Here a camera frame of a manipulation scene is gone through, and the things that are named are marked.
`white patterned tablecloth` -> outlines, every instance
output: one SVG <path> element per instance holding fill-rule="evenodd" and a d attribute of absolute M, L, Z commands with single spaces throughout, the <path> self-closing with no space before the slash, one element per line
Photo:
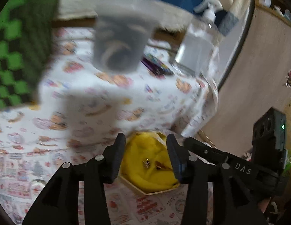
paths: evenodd
<path fill-rule="evenodd" d="M 17 224 L 63 162 L 88 161 L 112 144 L 119 132 L 172 128 L 185 137 L 194 136 L 214 113 L 212 88 L 204 79 L 158 78 L 142 63 L 126 75 L 98 71 L 92 66 L 92 32 L 57 30 L 37 104 L 0 112 L 0 203 Z M 145 52 L 167 64 L 166 50 L 147 46 Z M 138 208 L 143 198 L 122 184 L 106 185 L 106 191 L 113 225 L 180 224 L 186 187 L 145 198 L 154 205 L 144 209 Z M 82 196 L 79 218 L 83 224 Z"/>

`transparent bottle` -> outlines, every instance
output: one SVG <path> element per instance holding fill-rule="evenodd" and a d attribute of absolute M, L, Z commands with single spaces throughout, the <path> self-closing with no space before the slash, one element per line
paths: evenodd
<path fill-rule="evenodd" d="M 198 76 L 208 67 L 216 52 L 219 30 L 214 24 L 215 12 L 222 9 L 218 0 L 204 0 L 195 11 L 205 9 L 203 16 L 193 16 L 183 41 L 178 49 L 173 67 L 186 76 Z"/>

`yellow cloth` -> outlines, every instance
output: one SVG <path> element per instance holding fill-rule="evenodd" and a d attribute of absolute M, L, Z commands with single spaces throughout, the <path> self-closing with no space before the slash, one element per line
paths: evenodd
<path fill-rule="evenodd" d="M 136 133 L 126 144 L 121 164 L 121 174 L 145 193 L 153 193 L 175 188 L 179 185 L 171 170 L 157 170 L 155 162 L 172 169 L 166 146 L 155 139 L 156 133 Z M 166 136 L 159 134 L 166 141 Z M 150 161 L 145 168 L 143 161 Z"/>

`ring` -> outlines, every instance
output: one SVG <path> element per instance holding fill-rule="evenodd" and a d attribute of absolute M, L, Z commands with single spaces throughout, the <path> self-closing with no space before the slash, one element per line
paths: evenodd
<path fill-rule="evenodd" d="M 143 162 L 143 165 L 144 165 L 145 168 L 150 168 L 151 163 L 150 163 L 148 158 L 145 161 L 142 161 L 142 162 Z"/>

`green and black checkered pattern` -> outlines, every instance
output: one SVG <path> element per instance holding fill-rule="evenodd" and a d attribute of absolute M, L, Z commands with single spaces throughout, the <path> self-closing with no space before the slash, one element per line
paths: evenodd
<path fill-rule="evenodd" d="M 31 101 L 51 52 L 57 0 L 9 0 L 0 13 L 0 109 Z"/>

